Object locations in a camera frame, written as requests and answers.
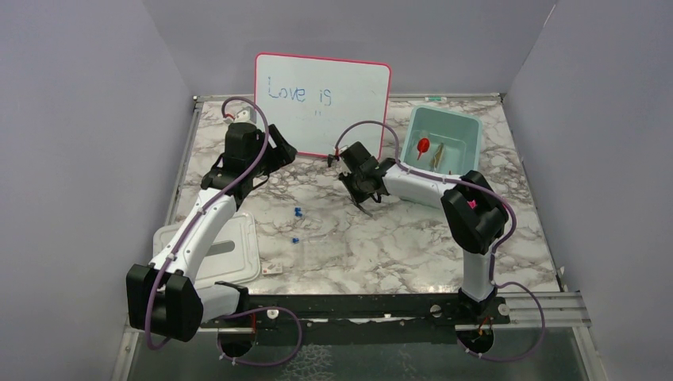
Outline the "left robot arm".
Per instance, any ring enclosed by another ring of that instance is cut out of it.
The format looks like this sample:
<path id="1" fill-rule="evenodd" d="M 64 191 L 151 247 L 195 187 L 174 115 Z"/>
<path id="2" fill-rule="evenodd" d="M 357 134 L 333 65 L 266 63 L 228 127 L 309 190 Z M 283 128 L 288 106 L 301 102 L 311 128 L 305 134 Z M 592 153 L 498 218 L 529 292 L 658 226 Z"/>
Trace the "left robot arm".
<path id="1" fill-rule="evenodd" d="M 187 219 L 149 264 L 134 264 L 126 275 L 131 327 L 188 342 L 214 318 L 233 326 L 246 322 L 247 287 L 218 280 L 198 289 L 198 270 L 221 229 L 254 190 L 254 179 L 291 164 L 296 154 L 275 125 L 264 130 L 250 122 L 229 126 L 225 150 L 203 176 Z"/>

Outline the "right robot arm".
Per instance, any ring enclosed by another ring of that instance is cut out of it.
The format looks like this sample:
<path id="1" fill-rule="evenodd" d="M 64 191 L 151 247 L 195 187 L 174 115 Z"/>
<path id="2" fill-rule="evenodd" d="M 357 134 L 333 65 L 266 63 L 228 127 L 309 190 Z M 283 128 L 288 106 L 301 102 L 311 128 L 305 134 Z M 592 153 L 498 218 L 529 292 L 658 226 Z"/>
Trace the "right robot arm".
<path id="1" fill-rule="evenodd" d="M 458 291 L 458 312 L 476 323 L 487 316 L 497 294 L 494 285 L 493 248 L 509 220 L 503 202 L 478 171 L 437 176 L 427 171 L 400 168 L 393 158 L 378 161 L 360 142 L 336 155 L 339 180 L 359 206 L 384 196 L 431 206 L 444 212 L 452 239 L 463 251 L 463 282 Z"/>

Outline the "red capped squeeze bottle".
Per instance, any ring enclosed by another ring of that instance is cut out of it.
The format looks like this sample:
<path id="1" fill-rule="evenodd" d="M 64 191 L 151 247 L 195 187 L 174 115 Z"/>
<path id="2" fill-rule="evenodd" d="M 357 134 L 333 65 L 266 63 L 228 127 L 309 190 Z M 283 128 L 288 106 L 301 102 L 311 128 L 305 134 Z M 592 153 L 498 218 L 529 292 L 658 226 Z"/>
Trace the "red capped squeeze bottle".
<path id="1" fill-rule="evenodd" d="M 427 137 L 422 137 L 417 142 L 417 160 L 419 160 L 430 148 L 430 141 Z"/>

